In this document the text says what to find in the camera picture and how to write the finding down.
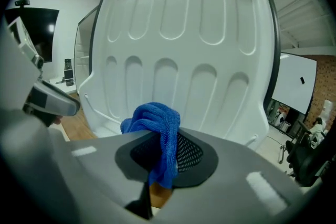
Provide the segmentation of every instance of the wooden floor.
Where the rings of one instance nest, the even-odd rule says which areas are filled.
[[[79,101],[76,93],[71,94],[71,96]],[[79,109],[75,116],[63,117],[61,123],[71,141],[97,138],[91,132],[82,108]]]

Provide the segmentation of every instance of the blue towel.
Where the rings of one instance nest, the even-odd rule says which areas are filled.
[[[172,188],[177,176],[177,131],[180,127],[180,114],[160,103],[140,105],[133,118],[124,120],[120,125],[121,133],[150,130],[161,134],[161,158],[149,174],[149,185],[155,181],[164,188]]]

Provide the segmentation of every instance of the black office chair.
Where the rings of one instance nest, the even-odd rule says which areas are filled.
[[[307,146],[305,139],[308,138],[305,133],[310,134],[307,127],[299,121],[301,125],[301,132],[295,144],[291,141],[286,142],[286,148],[289,153],[287,161],[289,167],[293,168],[293,176],[297,183],[302,187],[310,187],[318,178],[317,172],[325,164],[326,161],[331,160],[335,154],[336,139],[332,135],[326,135],[325,139],[313,150]]]

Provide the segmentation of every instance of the mesh grille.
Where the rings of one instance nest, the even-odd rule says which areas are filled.
[[[160,136],[155,135],[131,150],[132,159],[150,172],[161,156]],[[179,173],[190,170],[202,159],[203,151],[195,143],[177,134],[177,170]]]

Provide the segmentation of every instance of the brick wall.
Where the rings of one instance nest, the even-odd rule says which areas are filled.
[[[325,99],[333,102],[333,109],[327,122],[327,130],[336,117],[336,57],[329,55],[308,55],[306,58],[317,62],[316,81],[308,116],[305,125],[313,127],[313,123],[320,115]]]

